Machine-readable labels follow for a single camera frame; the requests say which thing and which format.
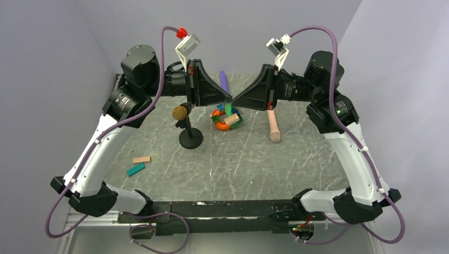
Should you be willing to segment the green plastic key tag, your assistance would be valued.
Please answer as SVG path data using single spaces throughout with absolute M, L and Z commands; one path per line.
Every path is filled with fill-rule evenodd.
M 231 104 L 226 103 L 224 107 L 225 107 L 224 109 L 225 109 L 225 113 L 226 113 L 227 117 L 233 115 Z

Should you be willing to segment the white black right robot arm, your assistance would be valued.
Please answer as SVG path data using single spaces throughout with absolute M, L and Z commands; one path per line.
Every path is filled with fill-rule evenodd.
M 232 105 L 265 111 L 279 100 L 307 102 L 306 113 L 336 153 L 349 186 L 338 191 L 307 188 L 293 197 L 292 213 L 299 220 L 313 212 L 334 213 L 348 224 L 359 224 L 375 220 L 401 195 L 387 184 L 378 187 L 379 173 L 372 171 L 364 156 L 365 142 L 351 100 L 335 90 L 334 107 L 330 108 L 332 59 L 329 51 L 313 53 L 303 76 L 264 64 L 256 80 L 233 99 Z

